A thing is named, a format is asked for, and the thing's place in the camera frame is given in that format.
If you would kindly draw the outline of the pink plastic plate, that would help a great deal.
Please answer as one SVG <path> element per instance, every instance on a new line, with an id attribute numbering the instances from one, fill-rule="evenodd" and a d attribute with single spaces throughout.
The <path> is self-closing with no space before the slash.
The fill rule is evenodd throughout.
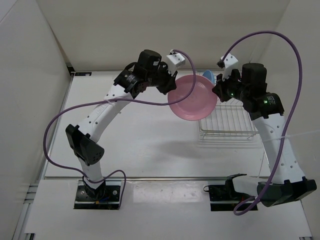
<path id="1" fill-rule="evenodd" d="M 187 95 L 193 85 L 192 74 L 179 77 L 176 89 L 167 94 L 169 103 L 175 102 Z M 192 93 L 184 100 L 171 104 L 171 111 L 179 118 L 187 121 L 198 121 L 212 113 L 218 103 L 218 96 L 212 92 L 214 84 L 204 76 L 197 75 Z"/>

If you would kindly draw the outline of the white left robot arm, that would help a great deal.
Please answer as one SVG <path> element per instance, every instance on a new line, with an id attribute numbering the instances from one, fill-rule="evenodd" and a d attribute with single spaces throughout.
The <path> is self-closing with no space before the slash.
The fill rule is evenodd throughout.
<path id="1" fill-rule="evenodd" d="M 85 173 L 83 184 L 86 194 L 99 201 L 107 197 L 107 187 L 101 172 L 100 160 L 105 150 L 98 144 L 101 135 L 120 114 L 121 110 L 148 87 L 156 87 L 162 94 L 176 89 L 177 68 L 185 58 L 171 51 L 162 61 L 159 53 L 145 49 L 136 62 L 128 64 L 114 79 L 105 95 L 106 103 L 99 104 L 77 125 L 66 127 L 66 136 L 71 149 Z"/>

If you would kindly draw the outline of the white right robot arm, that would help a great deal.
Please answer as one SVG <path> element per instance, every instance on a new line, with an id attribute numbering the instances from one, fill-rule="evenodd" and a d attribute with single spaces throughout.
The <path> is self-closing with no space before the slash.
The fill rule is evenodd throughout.
<path id="1" fill-rule="evenodd" d="M 268 160 L 268 180 L 235 174 L 227 178 L 224 193 L 230 200 L 242 194 L 259 200 L 264 206 L 295 202 L 317 189 L 315 180 L 306 178 L 286 138 L 288 118 L 276 93 L 267 91 L 267 69 L 261 63 L 246 63 L 242 70 L 236 64 L 220 62 L 224 67 L 217 76 L 212 92 L 221 102 L 236 99 L 248 112 L 258 130 Z"/>

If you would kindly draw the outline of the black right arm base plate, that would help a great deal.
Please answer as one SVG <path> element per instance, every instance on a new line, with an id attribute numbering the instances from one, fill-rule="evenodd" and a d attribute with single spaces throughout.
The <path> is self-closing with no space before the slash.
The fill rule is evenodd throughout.
<path id="1" fill-rule="evenodd" d="M 245 193 L 230 195 L 224 185 L 205 185 L 203 191 L 209 194 L 211 212 L 232 212 L 239 203 L 250 197 Z"/>

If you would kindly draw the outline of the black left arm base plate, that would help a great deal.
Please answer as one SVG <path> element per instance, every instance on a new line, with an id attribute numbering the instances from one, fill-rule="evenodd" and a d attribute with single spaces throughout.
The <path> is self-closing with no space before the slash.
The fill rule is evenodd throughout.
<path id="1" fill-rule="evenodd" d="M 93 189 L 79 180 L 74 198 L 75 210 L 119 210 L 126 181 L 107 180 Z"/>

